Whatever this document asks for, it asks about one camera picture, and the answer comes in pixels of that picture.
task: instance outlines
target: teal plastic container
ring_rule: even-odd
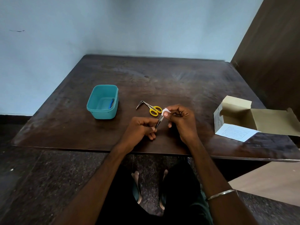
[[[112,119],[118,109],[118,87],[115,85],[97,85],[92,90],[86,108],[95,119]]]

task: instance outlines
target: open cardboard box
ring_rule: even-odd
[[[245,142],[257,132],[300,136],[291,108],[251,109],[251,101],[226,96],[214,112],[215,134]]]

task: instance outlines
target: wooden table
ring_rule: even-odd
[[[96,120],[86,104],[93,87],[119,88],[114,119]],[[245,143],[214,133],[213,112],[226,95],[265,108],[230,63],[217,60],[86,55],[13,139],[16,146],[63,150],[110,151],[134,116],[150,117],[141,100],[166,107],[180,103],[194,110],[200,139],[213,158],[297,161],[300,152],[288,136],[256,134]],[[144,138],[138,153],[189,155],[176,128],[167,121],[151,142]]]

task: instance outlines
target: light blue wall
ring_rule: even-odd
[[[87,53],[230,61],[261,2],[0,0],[0,113],[35,113]]]

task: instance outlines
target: yellow scissors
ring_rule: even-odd
[[[150,109],[150,114],[152,115],[152,116],[158,116],[158,114],[160,113],[161,114],[161,112],[163,111],[159,106],[151,106],[151,105],[149,105],[148,103],[146,103],[144,100],[142,100],[142,101],[140,101],[140,103],[138,104],[138,106],[137,106],[137,108],[140,106],[140,105],[142,105],[142,104],[146,104],[148,107],[149,107],[149,109]]]

